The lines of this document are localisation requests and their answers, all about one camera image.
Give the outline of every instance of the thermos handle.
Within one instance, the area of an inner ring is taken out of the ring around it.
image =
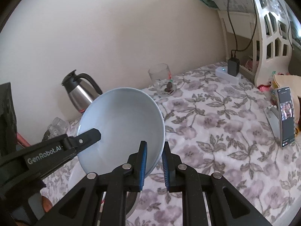
[[[73,81],[76,81],[80,78],[83,78],[83,79],[86,79],[88,82],[91,83],[91,85],[94,87],[94,89],[96,90],[96,92],[99,94],[99,95],[102,95],[102,90],[100,89],[100,87],[97,85],[97,83],[93,80],[93,78],[91,76],[89,76],[88,74],[86,73],[81,73],[77,76],[74,77],[74,80]]]

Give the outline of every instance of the metal screw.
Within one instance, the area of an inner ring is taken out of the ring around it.
[[[87,178],[88,178],[88,179],[94,179],[94,178],[96,178],[96,173],[94,173],[94,172],[88,173],[88,174],[87,174]]]
[[[213,177],[214,177],[215,179],[221,179],[221,178],[222,178],[222,175],[221,175],[219,172],[214,172],[214,173],[213,173]]]
[[[124,170],[129,170],[129,169],[131,168],[131,164],[125,163],[125,164],[122,165],[122,168],[123,168]]]
[[[186,170],[186,169],[187,169],[187,166],[186,166],[185,164],[180,164],[180,165],[178,166],[178,168],[179,168],[180,170]]]

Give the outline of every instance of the white bowl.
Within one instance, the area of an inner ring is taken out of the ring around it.
[[[101,140],[78,154],[86,173],[109,173],[137,153],[147,142],[146,173],[159,161],[165,140],[165,126],[154,100],[135,88],[117,88],[100,95],[80,120],[77,135],[96,128]]]

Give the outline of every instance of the smartphone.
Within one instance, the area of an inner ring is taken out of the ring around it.
[[[295,141],[295,116],[294,105],[289,87],[277,89],[278,110],[281,112],[279,117],[280,141],[282,147]]]

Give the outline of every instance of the phone screen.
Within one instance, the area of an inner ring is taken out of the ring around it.
[[[282,121],[282,147],[295,141],[295,118],[293,101],[290,95],[290,88],[277,90],[281,110]]]

